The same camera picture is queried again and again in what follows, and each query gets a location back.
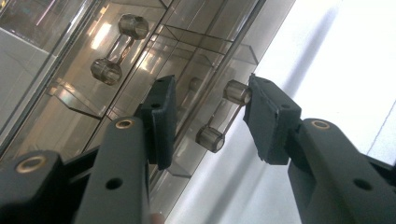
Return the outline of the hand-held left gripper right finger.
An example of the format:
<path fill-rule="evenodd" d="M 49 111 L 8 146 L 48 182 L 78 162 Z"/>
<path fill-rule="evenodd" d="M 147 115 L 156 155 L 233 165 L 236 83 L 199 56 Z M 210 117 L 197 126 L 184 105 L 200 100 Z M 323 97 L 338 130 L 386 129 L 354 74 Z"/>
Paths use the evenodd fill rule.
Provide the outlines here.
<path fill-rule="evenodd" d="M 396 224 L 396 164 L 361 154 L 333 123 L 301 119 L 274 82 L 252 75 L 244 121 L 259 158 L 287 165 L 304 224 Z"/>

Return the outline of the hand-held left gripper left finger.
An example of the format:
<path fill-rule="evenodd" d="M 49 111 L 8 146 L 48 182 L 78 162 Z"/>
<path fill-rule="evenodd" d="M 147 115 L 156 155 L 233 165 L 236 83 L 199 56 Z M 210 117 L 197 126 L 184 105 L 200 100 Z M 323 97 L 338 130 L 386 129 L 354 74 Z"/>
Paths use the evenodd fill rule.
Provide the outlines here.
<path fill-rule="evenodd" d="M 171 165 L 176 128 L 176 79 L 162 77 L 134 116 L 107 126 L 74 224 L 151 224 L 149 166 Z"/>

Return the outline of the smoky transparent drawer box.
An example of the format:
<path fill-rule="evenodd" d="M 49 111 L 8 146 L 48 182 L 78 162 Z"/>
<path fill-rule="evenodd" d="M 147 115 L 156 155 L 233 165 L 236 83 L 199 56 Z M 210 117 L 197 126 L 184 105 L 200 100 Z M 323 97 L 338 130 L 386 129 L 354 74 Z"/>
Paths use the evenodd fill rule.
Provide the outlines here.
<path fill-rule="evenodd" d="M 294 0 L 0 0 L 0 224 L 171 215 Z"/>

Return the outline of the white table board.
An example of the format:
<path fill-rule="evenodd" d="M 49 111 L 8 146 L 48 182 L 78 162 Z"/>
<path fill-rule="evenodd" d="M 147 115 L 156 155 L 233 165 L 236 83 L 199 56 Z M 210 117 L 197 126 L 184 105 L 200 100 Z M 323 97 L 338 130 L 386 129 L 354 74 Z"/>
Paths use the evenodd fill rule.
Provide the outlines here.
<path fill-rule="evenodd" d="M 396 0 L 296 0 L 255 71 L 305 119 L 396 163 Z M 241 117 L 206 153 L 165 224 L 301 224 L 286 166 L 261 161 Z"/>

